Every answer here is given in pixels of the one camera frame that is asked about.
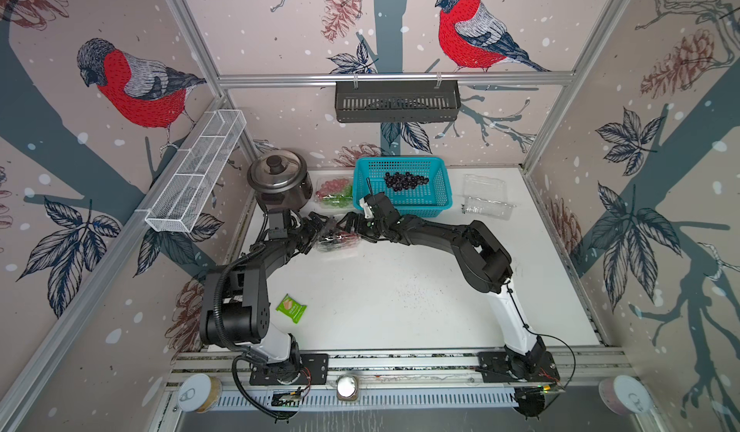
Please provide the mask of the red grape bunch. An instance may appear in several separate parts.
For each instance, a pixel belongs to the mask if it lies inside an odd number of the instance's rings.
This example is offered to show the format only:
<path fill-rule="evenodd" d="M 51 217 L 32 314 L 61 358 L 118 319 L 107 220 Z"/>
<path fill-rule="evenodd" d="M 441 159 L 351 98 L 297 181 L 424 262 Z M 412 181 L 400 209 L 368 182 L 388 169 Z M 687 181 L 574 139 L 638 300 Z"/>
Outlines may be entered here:
<path fill-rule="evenodd" d="M 324 252 L 333 252 L 356 247 L 361 240 L 362 239 L 358 235 L 348 234 L 345 232 L 334 232 L 322 237 L 319 241 L 319 245 Z"/>
<path fill-rule="evenodd" d="M 320 200 L 323 200 L 327 195 L 337 192 L 351 192 L 352 183 L 349 179 L 339 178 L 324 181 L 316 191 L 316 195 Z"/>

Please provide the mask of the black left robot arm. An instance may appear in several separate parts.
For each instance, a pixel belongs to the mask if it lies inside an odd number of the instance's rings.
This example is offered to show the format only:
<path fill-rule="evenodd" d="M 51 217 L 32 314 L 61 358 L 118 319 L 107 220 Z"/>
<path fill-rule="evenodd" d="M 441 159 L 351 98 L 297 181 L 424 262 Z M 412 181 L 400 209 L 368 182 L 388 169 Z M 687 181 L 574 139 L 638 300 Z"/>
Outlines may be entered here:
<path fill-rule="evenodd" d="M 289 208 L 263 214 L 249 252 L 206 275 L 200 341 L 238 353 L 258 372 L 279 383 L 296 381 L 304 370 L 296 338 L 271 327 L 267 280 L 300 254 L 308 254 L 329 223 L 316 212 L 306 217 Z"/>

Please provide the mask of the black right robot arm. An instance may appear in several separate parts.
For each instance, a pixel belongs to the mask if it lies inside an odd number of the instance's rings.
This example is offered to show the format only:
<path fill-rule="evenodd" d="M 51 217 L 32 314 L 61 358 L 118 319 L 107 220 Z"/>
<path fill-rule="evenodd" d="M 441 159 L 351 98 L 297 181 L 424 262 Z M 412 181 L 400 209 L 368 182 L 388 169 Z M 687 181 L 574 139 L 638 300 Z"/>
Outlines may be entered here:
<path fill-rule="evenodd" d="M 425 246 L 449 253 L 455 257 L 466 283 L 489 295 L 504 338 L 507 363 L 507 368 L 496 372 L 519 380 L 555 379 L 556 366 L 543 335 L 531 329 L 512 286 L 512 257 L 483 222 L 449 225 L 401 214 L 383 192 L 365 196 L 360 206 L 362 212 L 345 214 L 337 222 L 337 229 L 369 242 Z"/>

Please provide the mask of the green grape bunch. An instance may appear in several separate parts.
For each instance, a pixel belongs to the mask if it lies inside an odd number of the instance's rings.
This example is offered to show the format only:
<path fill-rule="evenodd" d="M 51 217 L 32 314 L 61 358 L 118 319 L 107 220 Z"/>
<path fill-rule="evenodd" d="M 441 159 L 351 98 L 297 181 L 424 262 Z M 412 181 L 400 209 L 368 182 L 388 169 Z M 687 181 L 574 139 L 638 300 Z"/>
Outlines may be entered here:
<path fill-rule="evenodd" d="M 323 200 L 327 208 L 351 208 L 353 204 L 352 192 L 337 192 L 327 195 Z"/>

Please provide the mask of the clear plastic clamshell container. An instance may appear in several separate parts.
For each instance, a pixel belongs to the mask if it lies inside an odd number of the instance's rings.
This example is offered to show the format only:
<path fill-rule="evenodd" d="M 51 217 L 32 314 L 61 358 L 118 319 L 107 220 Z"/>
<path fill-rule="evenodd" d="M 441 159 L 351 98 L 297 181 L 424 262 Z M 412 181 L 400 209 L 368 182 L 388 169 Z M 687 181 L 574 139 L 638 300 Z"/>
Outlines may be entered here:
<path fill-rule="evenodd" d="M 353 182 L 348 178 L 322 181 L 315 192 L 316 202 L 324 208 L 351 208 Z"/>

